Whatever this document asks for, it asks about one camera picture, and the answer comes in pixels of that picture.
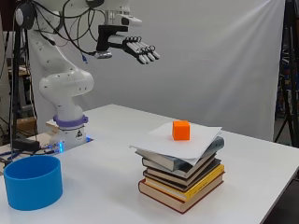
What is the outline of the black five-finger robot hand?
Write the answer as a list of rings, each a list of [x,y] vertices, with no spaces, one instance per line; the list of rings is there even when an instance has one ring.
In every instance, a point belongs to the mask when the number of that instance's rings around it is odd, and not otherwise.
[[[109,59],[112,57],[110,49],[121,49],[141,64],[153,63],[160,59],[156,48],[144,43],[141,36],[120,35],[120,32],[127,31],[127,26],[99,25],[94,57]]]

